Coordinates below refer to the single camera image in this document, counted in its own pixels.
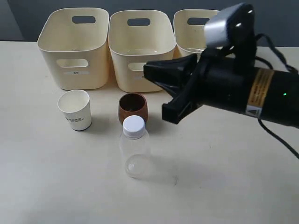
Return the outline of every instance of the warning label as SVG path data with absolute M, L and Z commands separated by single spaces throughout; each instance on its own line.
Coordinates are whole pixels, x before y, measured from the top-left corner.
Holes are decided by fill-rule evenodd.
M 274 70 L 259 69 L 252 84 L 245 113 L 259 118 L 274 74 Z

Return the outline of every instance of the clear plastic bottle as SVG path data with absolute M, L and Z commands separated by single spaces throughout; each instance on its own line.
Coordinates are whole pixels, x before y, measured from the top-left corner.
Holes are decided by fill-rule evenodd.
M 134 178 L 142 176 L 150 159 L 150 136 L 143 118 L 133 115 L 123 121 L 120 149 L 126 173 Z

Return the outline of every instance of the paper cup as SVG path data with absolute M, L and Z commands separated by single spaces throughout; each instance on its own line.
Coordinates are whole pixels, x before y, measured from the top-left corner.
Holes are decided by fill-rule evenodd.
M 90 97 L 84 90 L 71 90 L 58 100 L 58 108 L 64 113 L 72 129 L 83 131 L 92 123 L 90 112 Z

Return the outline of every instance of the small brown pot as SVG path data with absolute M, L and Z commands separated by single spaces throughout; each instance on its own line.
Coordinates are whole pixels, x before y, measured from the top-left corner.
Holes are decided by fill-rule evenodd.
M 122 124 L 124 119 L 131 115 L 137 115 L 144 119 L 145 123 L 149 118 L 149 110 L 146 99 L 138 93 L 128 93 L 121 97 L 118 104 L 118 119 Z

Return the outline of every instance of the storage bin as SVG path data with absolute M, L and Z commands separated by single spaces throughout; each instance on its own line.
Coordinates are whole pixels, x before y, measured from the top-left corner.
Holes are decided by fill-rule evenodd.
M 96 89 L 108 80 L 109 14 L 100 8 L 53 12 L 37 44 L 55 82 L 65 90 Z
M 109 47 L 117 84 L 125 92 L 161 90 L 144 78 L 143 65 L 172 59 L 175 46 L 170 20 L 163 12 L 121 11 L 110 18 Z
M 210 19 L 217 10 L 184 9 L 174 15 L 173 26 L 178 47 L 178 57 L 196 53 L 198 58 L 206 48 L 204 24 L 198 25 L 198 18 Z

